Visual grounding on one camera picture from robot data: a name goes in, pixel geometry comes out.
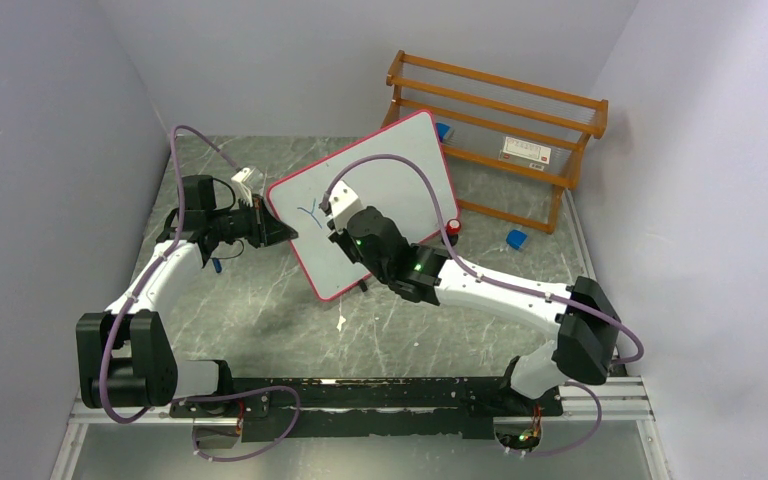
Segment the pink-framed whiteboard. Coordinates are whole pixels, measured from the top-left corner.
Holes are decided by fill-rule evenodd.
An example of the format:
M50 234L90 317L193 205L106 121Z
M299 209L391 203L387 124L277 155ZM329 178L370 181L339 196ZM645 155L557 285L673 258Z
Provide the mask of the pink-framed whiteboard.
M324 193L338 173L351 163L374 154L405 157L428 177L445 221L461 216L435 122L419 110L316 163L270 185L267 201L273 214L292 227L298 237L291 247L315 295L331 301L369 277L328 240L327 216L319 208ZM394 160L377 160L353 168L341 178L365 206L374 206L395 221L412 243L439 232L430 196L420 176Z

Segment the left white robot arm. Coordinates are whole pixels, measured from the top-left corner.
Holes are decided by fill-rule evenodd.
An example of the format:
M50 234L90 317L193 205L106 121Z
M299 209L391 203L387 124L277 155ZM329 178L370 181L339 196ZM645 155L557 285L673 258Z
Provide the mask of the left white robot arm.
M245 167L227 186L233 203L220 208L210 175L183 179L184 228L173 225L170 212L150 262L116 301L99 313L86 313L77 323L80 395L85 406L102 408L100 378L109 339L115 350L129 353L109 360L107 391L113 407L164 406L195 397L209 414L233 409L237 388L222 360L179 360L173 354L162 319L173 309L192 278L214 262L221 244L268 247L297 238L297 232L275 218L254 187L260 172Z

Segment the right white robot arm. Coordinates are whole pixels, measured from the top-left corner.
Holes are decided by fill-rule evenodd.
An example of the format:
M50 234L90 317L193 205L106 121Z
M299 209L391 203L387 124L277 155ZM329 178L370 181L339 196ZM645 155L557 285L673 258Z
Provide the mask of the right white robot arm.
M409 243L373 206L329 209L330 241L353 263L413 303L458 306L524 324L546 342L515 358L499 391L502 406L522 414L547 390L573 380L606 382L621 322L599 283L540 283L479 267L442 248Z

